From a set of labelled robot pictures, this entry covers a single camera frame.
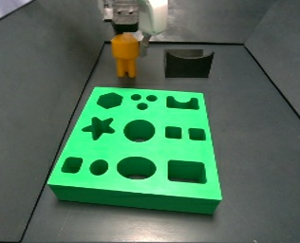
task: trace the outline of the black u-shaped block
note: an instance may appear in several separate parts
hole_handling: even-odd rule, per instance
[[[215,52],[204,54],[203,49],[165,50],[167,78],[209,78]]]

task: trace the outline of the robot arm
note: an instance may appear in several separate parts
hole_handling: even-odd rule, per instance
[[[140,55],[145,56],[152,36],[167,29],[168,0],[98,0],[98,6],[116,34],[141,30]]]

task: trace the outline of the small circular hole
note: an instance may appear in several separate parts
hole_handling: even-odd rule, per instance
[[[140,101],[140,100],[141,100],[141,95],[138,95],[138,94],[133,95],[133,96],[132,96],[132,99],[133,99],[134,101]]]
[[[157,99],[158,99],[158,98],[157,98],[157,96],[154,96],[154,95],[149,95],[149,96],[146,97],[146,100],[148,100],[149,102],[154,102]]]
[[[96,176],[102,176],[109,170],[109,164],[100,159],[90,165],[90,171]]]
[[[148,104],[146,103],[140,103],[138,104],[138,110],[145,110],[148,109]]]

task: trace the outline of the circular hole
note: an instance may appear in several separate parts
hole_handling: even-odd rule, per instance
[[[148,109],[148,104],[146,103],[140,103],[138,104],[138,110],[145,110]]]
[[[117,164],[118,173],[129,179],[146,179],[156,174],[156,164],[144,157],[128,157]]]
[[[149,95],[149,96],[146,97],[146,100],[148,100],[149,102],[154,102],[157,99],[158,99],[158,98],[157,98],[157,96],[154,96],[154,95]]]
[[[140,100],[141,100],[141,95],[138,95],[138,94],[133,95],[133,96],[132,96],[132,99],[133,99],[134,101],[140,101]]]
[[[125,126],[125,136],[129,140],[144,142],[150,140],[156,135],[154,125],[145,120],[136,120]]]
[[[109,164],[105,160],[97,160],[90,165],[90,171],[96,176],[102,176],[109,170]]]

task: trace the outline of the hexagonal hole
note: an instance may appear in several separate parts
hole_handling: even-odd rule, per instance
[[[116,93],[101,95],[97,104],[106,109],[112,109],[122,105],[124,97]]]

